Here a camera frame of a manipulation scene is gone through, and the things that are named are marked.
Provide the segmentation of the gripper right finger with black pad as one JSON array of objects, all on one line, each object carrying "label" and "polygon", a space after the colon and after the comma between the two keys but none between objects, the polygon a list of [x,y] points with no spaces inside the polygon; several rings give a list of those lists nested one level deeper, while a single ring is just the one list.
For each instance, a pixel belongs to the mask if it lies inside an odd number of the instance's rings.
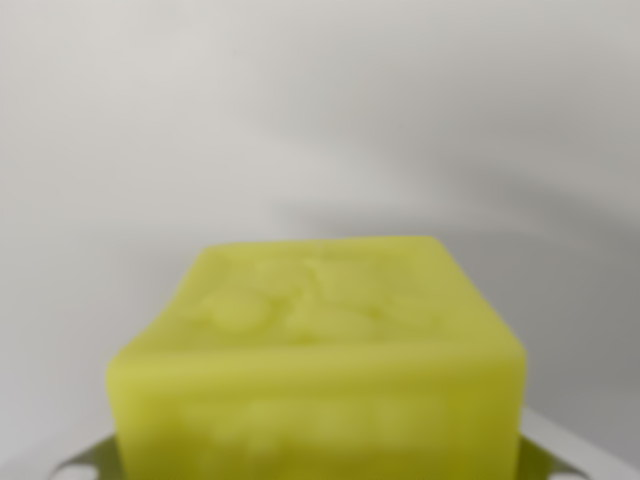
[{"label": "gripper right finger with black pad", "polygon": [[521,421],[517,479],[632,480],[639,470],[529,408]]}]

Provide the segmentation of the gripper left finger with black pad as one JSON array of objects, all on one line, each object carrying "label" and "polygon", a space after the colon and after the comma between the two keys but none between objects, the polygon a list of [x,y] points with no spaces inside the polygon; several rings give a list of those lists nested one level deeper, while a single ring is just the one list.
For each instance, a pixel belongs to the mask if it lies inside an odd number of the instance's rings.
[{"label": "gripper left finger with black pad", "polygon": [[57,464],[49,479],[125,479],[113,435],[100,439],[83,451]]}]

